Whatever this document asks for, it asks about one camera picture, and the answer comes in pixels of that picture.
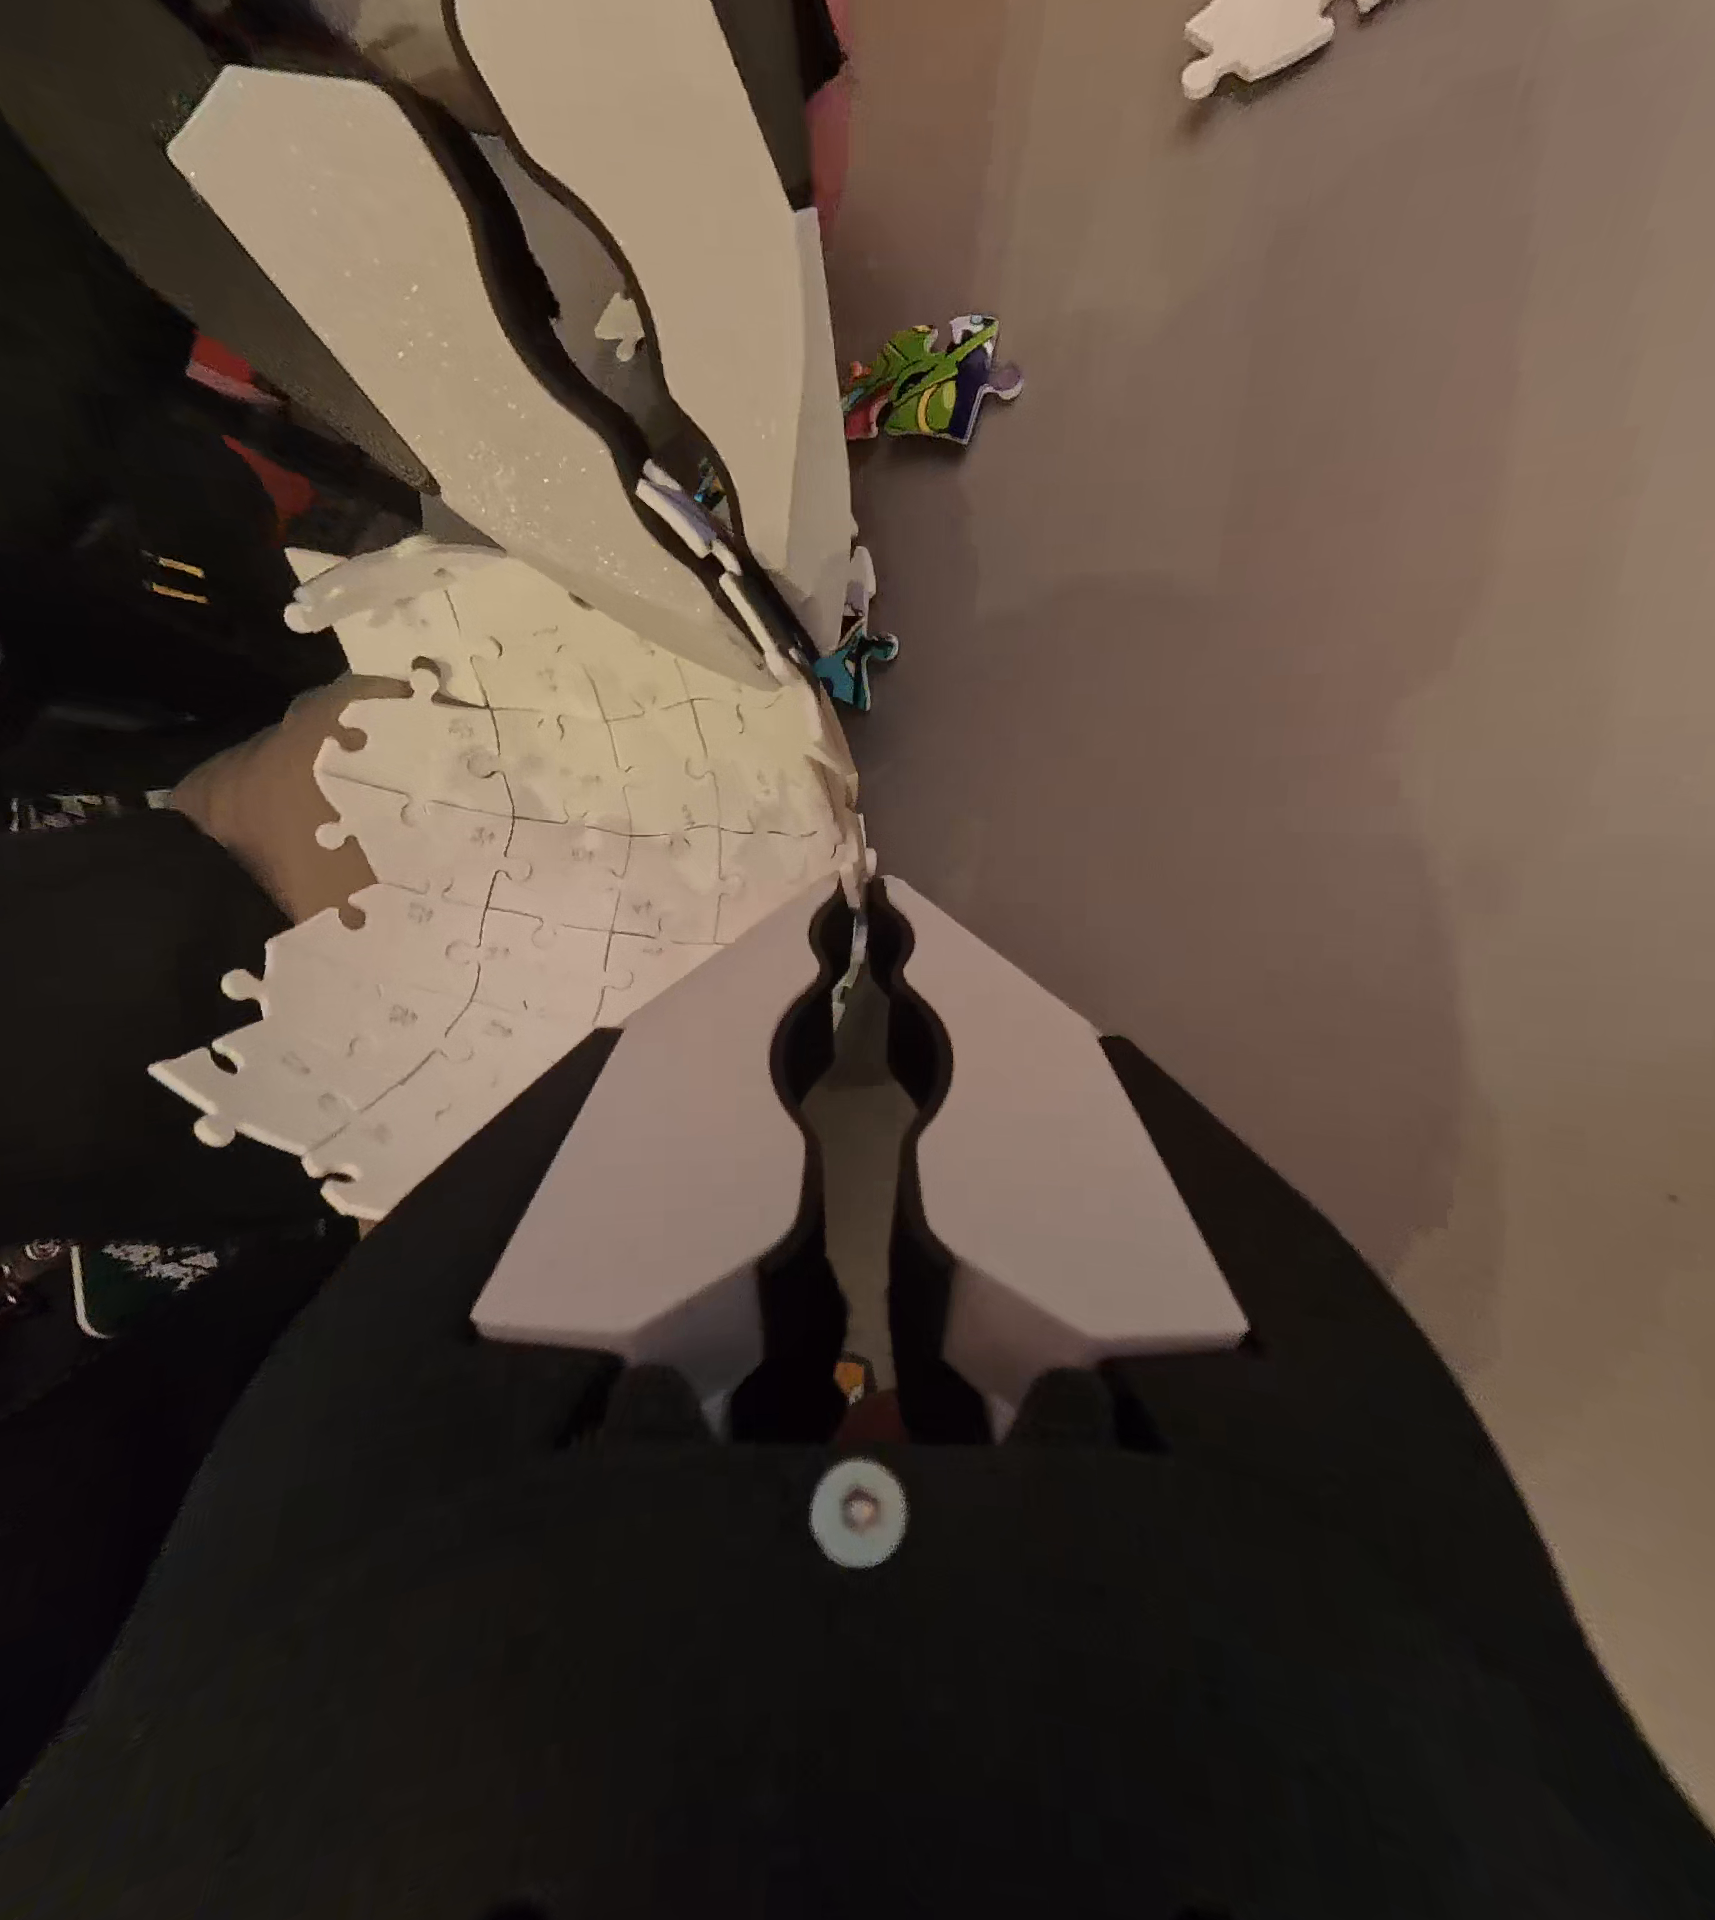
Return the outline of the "colourful puzzle ball shell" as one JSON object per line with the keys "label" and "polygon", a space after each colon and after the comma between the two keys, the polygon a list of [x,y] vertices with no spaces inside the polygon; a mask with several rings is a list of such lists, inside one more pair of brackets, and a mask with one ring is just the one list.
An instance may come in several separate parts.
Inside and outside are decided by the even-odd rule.
{"label": "colourful puzzle ball shell", "polygon": [[409,684],[341,710],[315,784],[373,872],[219,991],[245,1020],[149,1074],[209,1147],[293,1156],[383,1218],[597,1028],[807,884],[867,869],[847,743],[813,671],[741,684],[477,540],[285,548],[297,637]]}

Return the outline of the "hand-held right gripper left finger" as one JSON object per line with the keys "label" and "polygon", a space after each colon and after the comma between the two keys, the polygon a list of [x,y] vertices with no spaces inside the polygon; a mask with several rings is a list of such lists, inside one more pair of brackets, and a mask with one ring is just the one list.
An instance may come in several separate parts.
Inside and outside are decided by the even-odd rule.
{"label": "hand-held right gripper left finger", "polygon": [[495,1342],[679,1374],[731,1435],[837,1427],[847,1305],[803,1101],[855,914],[815,880],[625,1020],[473,1307]]}

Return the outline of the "green colourful puzzle piece pair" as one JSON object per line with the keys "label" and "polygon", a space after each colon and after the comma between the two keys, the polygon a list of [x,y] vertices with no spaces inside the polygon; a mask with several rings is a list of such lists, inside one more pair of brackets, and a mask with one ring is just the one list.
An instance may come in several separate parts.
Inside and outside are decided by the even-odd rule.
{"label": "green colourful puzzle piece pair", "polygon": [[1009,404],[1023,374],[999,354],[999,320],[963,312],[887,335],[841,383],[845,442],[929,439],[965,448],[983,406]]}

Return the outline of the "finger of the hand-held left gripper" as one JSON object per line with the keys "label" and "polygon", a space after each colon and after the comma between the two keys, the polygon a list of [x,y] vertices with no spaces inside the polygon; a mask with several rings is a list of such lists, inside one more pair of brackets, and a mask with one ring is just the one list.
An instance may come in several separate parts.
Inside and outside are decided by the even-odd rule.
{"label": "finger of the hand-held left gripper", "polygon": [[227,63],[169,158],[465,524],[683,660],[799,678],[793,616],[647,472],[637,422],[573,362],[513,204],[451,118],[379,81]]}
{"label": "finger of the hand-held left gripper", "polygon": [[807,81],[815,4],[457,2],[507,142],[607,240],[669,399],[799,616],[843,609],[855,537]]}

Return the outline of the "blue red puzzle piece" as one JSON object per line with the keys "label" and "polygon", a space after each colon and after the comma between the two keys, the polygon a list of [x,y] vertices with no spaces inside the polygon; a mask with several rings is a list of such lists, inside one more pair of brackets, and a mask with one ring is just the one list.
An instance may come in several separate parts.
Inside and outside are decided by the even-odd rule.
{"label": "blue red puzzle piece", "polygon": [[873,631],[865,620],[857,617],[845,628],[839,643],[813,661],[811,671],[837,705],[869,711],[871,678],[877,669],[891,665],[899,652],[897,636]]}

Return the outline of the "white joined puzzle piece pair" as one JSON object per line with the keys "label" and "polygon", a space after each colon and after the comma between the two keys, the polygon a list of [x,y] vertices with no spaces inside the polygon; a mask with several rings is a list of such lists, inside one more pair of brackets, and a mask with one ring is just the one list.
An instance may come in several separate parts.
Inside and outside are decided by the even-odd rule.
{"label": "white joined puzzle piece pair", "polygon": [[1181,91],[1205,101],[1219,84],[1255,85],[1317,58],[1335,35],[1333,2],[1207,2],[1183,21]]}

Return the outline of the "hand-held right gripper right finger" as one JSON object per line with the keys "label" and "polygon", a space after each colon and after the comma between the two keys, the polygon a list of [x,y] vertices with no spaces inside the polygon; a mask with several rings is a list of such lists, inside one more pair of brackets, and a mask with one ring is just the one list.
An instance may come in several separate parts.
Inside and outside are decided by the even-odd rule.
{"label": "hand-held right gripper right finger", "polygon": [[887,1246],[909,1438],[991,1441],[1053,1372],[1243,1343],[1099,1030],[895,876],[869,886],[867,935],[913,1105]]}

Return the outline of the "person's dark clothing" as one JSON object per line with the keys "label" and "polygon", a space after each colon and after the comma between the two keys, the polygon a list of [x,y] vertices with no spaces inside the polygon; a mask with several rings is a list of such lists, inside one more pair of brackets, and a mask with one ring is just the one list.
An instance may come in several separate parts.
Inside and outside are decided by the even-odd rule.
{"label": "person's dark clothing", "polygon": [[347,1250],[293,1160],[203,1146],[149,1075],[285,925],[175,811],[0,833],[0,1810]]}

